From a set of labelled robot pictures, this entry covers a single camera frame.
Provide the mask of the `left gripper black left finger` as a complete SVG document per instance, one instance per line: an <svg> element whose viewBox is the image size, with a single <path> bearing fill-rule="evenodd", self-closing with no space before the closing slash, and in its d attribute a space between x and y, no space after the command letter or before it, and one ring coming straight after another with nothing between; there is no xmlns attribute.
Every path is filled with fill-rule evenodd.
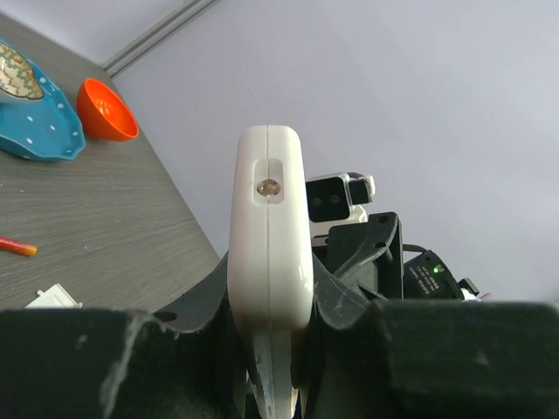
<svg viewBox="0 0 559 419"><path fill-rule="evenodd" d="M155 314L1 313L4 418L241 418L245 371L226 262Z"/></svg>

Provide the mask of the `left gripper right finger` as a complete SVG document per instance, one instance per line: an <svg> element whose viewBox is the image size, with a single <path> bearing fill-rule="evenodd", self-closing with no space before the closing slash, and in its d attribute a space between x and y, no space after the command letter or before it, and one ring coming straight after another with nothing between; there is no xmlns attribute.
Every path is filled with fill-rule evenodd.
<svg viewBox="0 0 559 419"><path fill-rule="evenodd" d="M367 301L314 263L307 418L555 418L549 303Z"/></svg>

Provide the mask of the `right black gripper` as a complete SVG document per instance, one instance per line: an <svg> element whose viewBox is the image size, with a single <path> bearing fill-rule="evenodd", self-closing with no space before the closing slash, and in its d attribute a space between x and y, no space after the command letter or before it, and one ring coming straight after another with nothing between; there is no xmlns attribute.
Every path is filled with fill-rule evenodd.
<svg viewBox="0 0 559 419"><path fill-rule="evenodd" d="M326 270L365 299L466 299L464 283L435 252L402 243L394 212L337 223L315 235L312 246Z"/></svg>

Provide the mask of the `white remote control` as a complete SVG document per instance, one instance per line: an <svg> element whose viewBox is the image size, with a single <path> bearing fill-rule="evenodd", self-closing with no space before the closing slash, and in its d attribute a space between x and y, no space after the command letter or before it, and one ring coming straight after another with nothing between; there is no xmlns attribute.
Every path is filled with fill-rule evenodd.
<svg viewBox="0 0 559 419"><path fill-rule="evenodd" d="M293 417L314 268L300 138L290 127L251 127L239 139L227 292L260 415Z"/></svg>

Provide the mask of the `white battery cover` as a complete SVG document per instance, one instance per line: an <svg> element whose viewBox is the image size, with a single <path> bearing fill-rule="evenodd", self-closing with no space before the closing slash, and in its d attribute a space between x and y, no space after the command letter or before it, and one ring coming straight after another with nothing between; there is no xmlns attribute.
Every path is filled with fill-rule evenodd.
<svg viewBox="0 0 559 419"><path fill-rule="evenodd" d="M76 301L70 293L61 285L55 284L46 291L37 290L36 298L25 308L77 308L83 306L82 302Z"/></svg>

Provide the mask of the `red orange battery centre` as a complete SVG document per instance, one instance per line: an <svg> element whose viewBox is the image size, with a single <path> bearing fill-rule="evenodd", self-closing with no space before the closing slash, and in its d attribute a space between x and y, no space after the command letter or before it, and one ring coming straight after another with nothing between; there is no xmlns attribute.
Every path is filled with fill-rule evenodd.
<svg viewBox="0 0 559 419"><path fill-rule="evenodd" d="M7 237L0 237L0 249L26 257L33 257L38 251L38 248L32 244L23 243Z"/></svg>

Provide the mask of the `orange plastic bowl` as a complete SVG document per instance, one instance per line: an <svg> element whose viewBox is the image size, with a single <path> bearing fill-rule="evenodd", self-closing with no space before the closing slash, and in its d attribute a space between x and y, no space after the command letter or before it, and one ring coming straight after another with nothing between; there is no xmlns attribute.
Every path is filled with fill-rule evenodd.
<svg viewBox="0 0 559 419"><path fill-rule="evenodd" d="M84 80L76 106L86 135L93 139L124 142L139 134L136 119L126 103L97 79Z"/></svg>

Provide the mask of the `blue dotted plate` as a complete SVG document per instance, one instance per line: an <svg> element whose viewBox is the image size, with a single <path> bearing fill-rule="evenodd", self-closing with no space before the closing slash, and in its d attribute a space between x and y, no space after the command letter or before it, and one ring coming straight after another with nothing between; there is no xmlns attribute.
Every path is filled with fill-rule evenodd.
<svg viewBox="0 0 559 419"><path fill-rule="evenodd" d="M72 161L86 148L82 123L56 83L21 54L31 63L45 96L27 104L1 103L1 150L32 161Z"/></svg>

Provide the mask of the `small patterned bowl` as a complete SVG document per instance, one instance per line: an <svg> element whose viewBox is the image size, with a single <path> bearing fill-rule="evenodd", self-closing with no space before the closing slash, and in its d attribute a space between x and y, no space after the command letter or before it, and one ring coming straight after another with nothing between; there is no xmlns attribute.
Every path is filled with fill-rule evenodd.
<svg viewBox="0 0 559 419"><path fill-rule="evenodd" d="M31 63L17 50L1 43L1 103L27 104L45 96Z"/></svg>

